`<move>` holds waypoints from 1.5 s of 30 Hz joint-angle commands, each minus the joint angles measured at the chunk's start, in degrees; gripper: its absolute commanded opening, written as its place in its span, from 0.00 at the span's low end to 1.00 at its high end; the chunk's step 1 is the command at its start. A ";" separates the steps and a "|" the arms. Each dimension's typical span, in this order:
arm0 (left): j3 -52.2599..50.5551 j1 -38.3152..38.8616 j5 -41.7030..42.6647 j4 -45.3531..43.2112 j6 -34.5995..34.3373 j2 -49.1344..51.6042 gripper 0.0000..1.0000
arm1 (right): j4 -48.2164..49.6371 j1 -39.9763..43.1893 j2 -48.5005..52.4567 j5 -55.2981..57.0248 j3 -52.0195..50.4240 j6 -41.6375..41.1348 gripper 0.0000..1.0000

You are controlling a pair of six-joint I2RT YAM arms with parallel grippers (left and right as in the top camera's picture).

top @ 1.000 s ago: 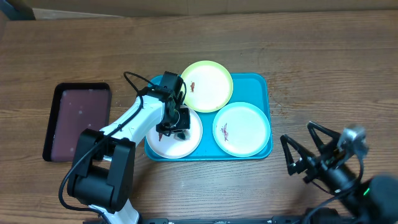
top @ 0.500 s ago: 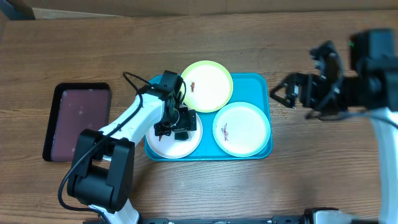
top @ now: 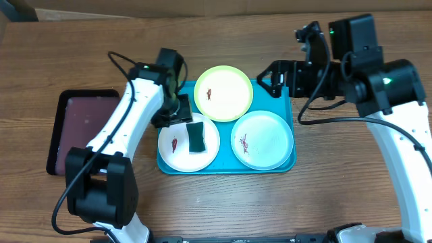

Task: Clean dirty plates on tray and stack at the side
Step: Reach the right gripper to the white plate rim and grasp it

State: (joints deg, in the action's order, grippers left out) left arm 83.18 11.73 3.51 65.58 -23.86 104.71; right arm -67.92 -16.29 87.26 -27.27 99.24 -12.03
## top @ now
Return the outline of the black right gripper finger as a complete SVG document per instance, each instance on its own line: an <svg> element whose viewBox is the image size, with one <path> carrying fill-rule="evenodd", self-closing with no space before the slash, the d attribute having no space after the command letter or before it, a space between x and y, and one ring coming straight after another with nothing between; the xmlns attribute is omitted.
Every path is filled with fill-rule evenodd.
<svg viewBox="0 0 432 243"><path fill-rule="evenodd" d="M272 76L269 80L258 76L256 81L271 97L279 98L281 96L282 88L285 84L284 76Z"/></svg>
<svg viewBox="0 0 432 243"><path fill-rule="evenodd" d="M263 79L269 73L271 73L272 80L279 80L280 76L287 71L287 61L277 60L273 61L264 71L262 71L257 79Z"/></svg>

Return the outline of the green scrubbing sponge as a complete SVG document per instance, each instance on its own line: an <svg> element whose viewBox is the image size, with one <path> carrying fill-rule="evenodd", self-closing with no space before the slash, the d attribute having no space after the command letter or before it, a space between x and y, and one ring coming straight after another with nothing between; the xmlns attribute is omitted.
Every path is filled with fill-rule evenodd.
<svg viewBox="0 0 432 243"><path fill-rule="evenodd" d="M201 153L206 150L204 140L204 124L202 121L186 124L189 141L189 152L190 153Z"/></svg>

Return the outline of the white plate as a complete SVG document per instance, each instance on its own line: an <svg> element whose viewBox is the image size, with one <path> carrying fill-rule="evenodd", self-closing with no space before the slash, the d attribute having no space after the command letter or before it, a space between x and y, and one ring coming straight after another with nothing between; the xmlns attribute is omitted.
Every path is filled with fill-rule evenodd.
<svg viewBox="0 0 432 243"><path fill-rule="evenodd" d="M216 125L199 113L192 114L192 122L161 128L158 134L158 162L164 162L175 172L192 173L209 166L220 148L220 135ZM203 122L206 150L201 153L189 152L186 124Z"/></svg>

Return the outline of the yellow plate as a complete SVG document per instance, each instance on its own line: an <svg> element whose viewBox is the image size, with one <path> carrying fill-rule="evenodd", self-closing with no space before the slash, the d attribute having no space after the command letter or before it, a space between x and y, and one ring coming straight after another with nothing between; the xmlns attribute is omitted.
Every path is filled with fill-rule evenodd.
<svg viewBox="0 0 432 243"><path fill-rule="evenodd" d="M236 67L218 65L202 73L194 86L198 110L216 122L231 122L252 105L252 82Z"/></svg>

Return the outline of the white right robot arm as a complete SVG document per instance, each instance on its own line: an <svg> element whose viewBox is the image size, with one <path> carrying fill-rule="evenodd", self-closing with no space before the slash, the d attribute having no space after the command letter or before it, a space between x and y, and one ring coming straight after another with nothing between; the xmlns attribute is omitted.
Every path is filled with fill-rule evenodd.
<svg viewBox="0 0 432 243"><path fill-rule="evenodd" d="M383 155L400 208L398 227L349 223L330 229L324 242L431 241L431 129L426 93L407 59L385 62L371 14L329 24L324 35L314 21L295 32L306 57L274 61L264 89L280 97L353 103L354 122L364 122Z"/></svg>

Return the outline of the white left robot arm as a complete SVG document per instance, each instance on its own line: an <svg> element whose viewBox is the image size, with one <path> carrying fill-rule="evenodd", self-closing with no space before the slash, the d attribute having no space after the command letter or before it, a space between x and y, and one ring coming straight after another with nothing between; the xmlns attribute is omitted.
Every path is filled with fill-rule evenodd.
<svg viewBox="0 0 432 243"><path fill-rule="evenodd" d="M148 124L156 128L189 122L190 101L180 94L183 61L135 63L125 93L103 129L65 160L66 189L59 202L112 242L148 242L151 232L136 214L138 186L132 160Z"/></svg>

